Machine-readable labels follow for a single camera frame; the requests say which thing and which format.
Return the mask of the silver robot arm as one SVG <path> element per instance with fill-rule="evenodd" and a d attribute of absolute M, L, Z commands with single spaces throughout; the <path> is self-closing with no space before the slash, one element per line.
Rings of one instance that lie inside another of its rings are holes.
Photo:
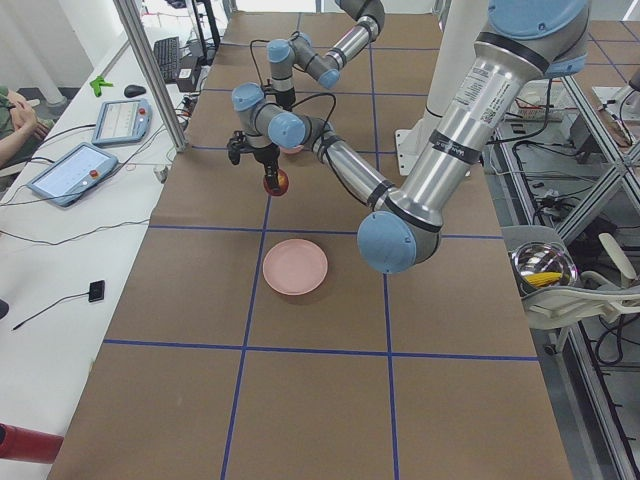
<path fill-rule="evenodd" d="M 302 33 L 268 43 L 270 86 L 245 83 L 232 92 L 241 127 L 228 141 L 228 156 L 238 163 L 242 155 L 252 155 L 264 167 L 265 190 L 276 196 L 285 191 L 279 182 L 281 151 L 301 146 L 312 150 L 370 210 L 357 233 L 363 259 L 379 272 L 399 273 L 436 252 L 445 204 L 480 159 L 523 86 L 583 68 L 590 3 L 490 2 L 474 43 L 474 63 L 401 185 L 366 163 L 330 122 L 294 110 L 295 68 L 331 88 L 346 64 L 383 30 L 381 2 L 344 1 L 341 8 L 354 25 L 324 55 Z"/>
<path fill-rule="evenodd" d="M 381 1 L 336 1 L 355 25 L 326 53 L 320 54 L 310 37 L 300 31 L 288 39 L 274 39 L 267 43 L 267 59 L 271 78 L 263 91 L 273 95 L 276 104 L 291 111 L 296 102 L 293 70 L 298 67 L 321 87 L 332 89 L 344 67 L 365 47 L 375 42 L 385 24 L 385 9 Z"/>

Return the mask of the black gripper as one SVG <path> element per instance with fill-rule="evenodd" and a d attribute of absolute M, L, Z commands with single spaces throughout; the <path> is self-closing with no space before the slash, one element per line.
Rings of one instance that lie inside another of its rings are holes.
<path fill-rule="evenodd" d="M 268 137 L 236 130 L 228 140 L 226 149 L 233 165 L 240 163 L 242 155 L 252 154 L 263 166 L 278 167 L 280 149 Z"/>

